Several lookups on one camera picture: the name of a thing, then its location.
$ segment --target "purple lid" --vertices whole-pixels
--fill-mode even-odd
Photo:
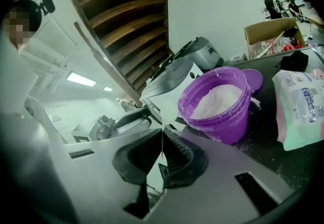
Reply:
[[[251,86],[252,93],[256,93],[263,84],[263,76],[259,71],[254,69],[244,69],[242,72],[248,79],[249,85]]]

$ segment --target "dark countertop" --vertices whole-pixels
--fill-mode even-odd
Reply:
[[[305,72],[315,68],[324,71],[323,58],[311,48],[301,49],[308,55],[308,66]],[[324,142],[317,142],[296,150],[285,151],[282,143],[277,141],[276,98],[272,77],[280,70],[283,56],[292,52],[272,55],[265,58],[247,61],[235,65],[239,69],[255,69],[263,75],[263,86],[253,97],[261,102],[259,110],[253,103],[249,107],[249,125],[245,136],[232,146],[249,155],[262,165],[280,175],[293,189],[305,187],[311,180],[317,166]],[[207,136],[189,126],[184,131],[195,135]]]

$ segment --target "black clothing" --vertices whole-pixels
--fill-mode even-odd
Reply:
[[[289,8],[290,13],[291,13],[294,17],[296,16],[296,14],[293,13],[290,9],[292,9],[293,11],[299,13],[299,8],[298,8],[297,5],[294,5],[294,6],[293,6],[291,3],[289,3],[288,8]]]
[[[265,7],[270,13],[271,19],[280,19],[282,18],[281,13],[277,12],[274,8],[274,0],[264,0]]]

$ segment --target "black hair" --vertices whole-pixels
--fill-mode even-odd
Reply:
[[[29,31],[36,32],[42,22],[42,11],[39,5],[31,0],[19,0],[12,3],[10,10],[15,9],[29,19]]]

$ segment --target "ceiling light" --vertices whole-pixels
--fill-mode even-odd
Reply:
[[[108,92],[111,92],[112,91],[112,89],[111,88],[109,88],[109,87],[105,87],[105,89],[103,89],[104,91],[108,91]]]
[[[76,73],[70,73],[70,75],[68,76],[67,78],[68,81],[71,81],[71,82],[75,82],[75,83],[78,83],[78,84],[83,84],[83,85],[87,85],[87,86],[94,86],[96,84],[96,82],[88,79],[88,78],[85,78],[83,76],[79,76],[78,74]]]

